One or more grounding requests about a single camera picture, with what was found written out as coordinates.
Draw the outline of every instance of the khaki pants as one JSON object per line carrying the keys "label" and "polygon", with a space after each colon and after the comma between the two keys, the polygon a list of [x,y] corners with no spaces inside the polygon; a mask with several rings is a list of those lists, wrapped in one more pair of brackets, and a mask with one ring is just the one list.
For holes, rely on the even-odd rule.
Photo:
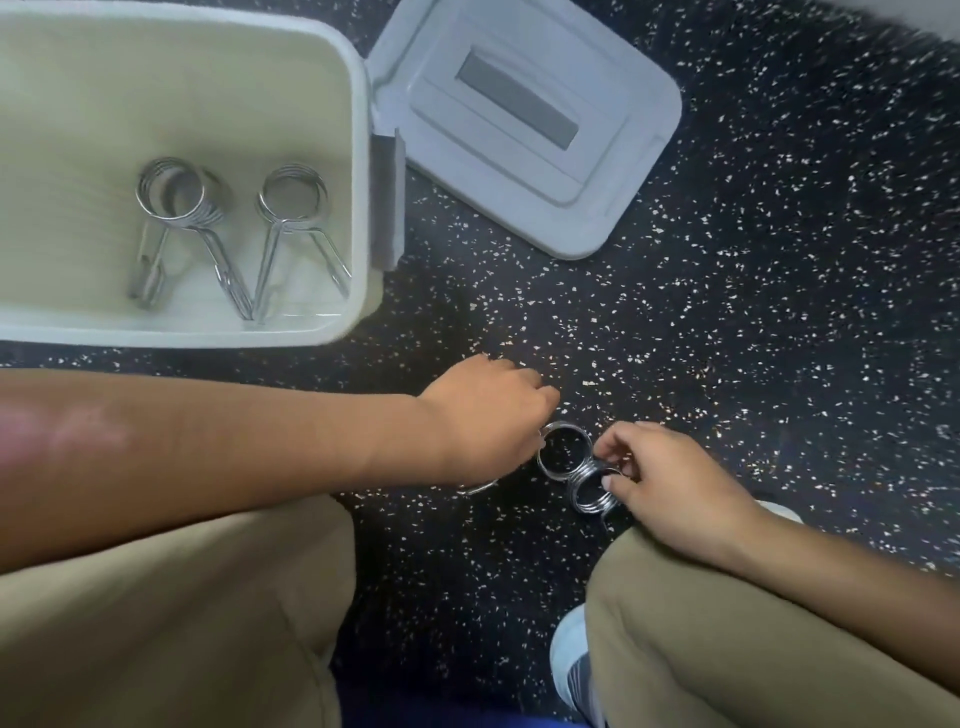
{"label": "khaki pants", "polygon": [[335,728],[353,586],[329,497],[7,574],[0,726]]}
{"label": "khaki pants", "polygon": [[[353,586],[329,497],[7,574],[0,725],[337,728],[326,662]],[[638,530],[601,559],[587,621],[613,728],[960,725],[946,691]]]}
{"label": "khaki pants", "polygon": [[612,728],[960,726],[960,698],[806,609],[686,562],[639,528],[587,591]]}

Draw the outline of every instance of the white plastic bin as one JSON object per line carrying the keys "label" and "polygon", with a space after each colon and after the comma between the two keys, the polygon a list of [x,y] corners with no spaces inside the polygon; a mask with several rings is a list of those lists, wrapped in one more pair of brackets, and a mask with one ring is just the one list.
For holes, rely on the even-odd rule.
{"label": "white plastic bin", "polygon": [[[89,0],[0,3],[0,338],[257,347],[336,339],[379,304],[402,248],[402,144],[372,137],[352,45],[311,20]],[[201,242],[177,233],[152,310],[126,298],[150,159],[229,184],[225,243],[249,287],[266,233],[255,195],[288,161],[327,183],[346,300],[309,245],[284,245],[264,324],[241,321]],[[372,211],[382,217],[374,219]]]}

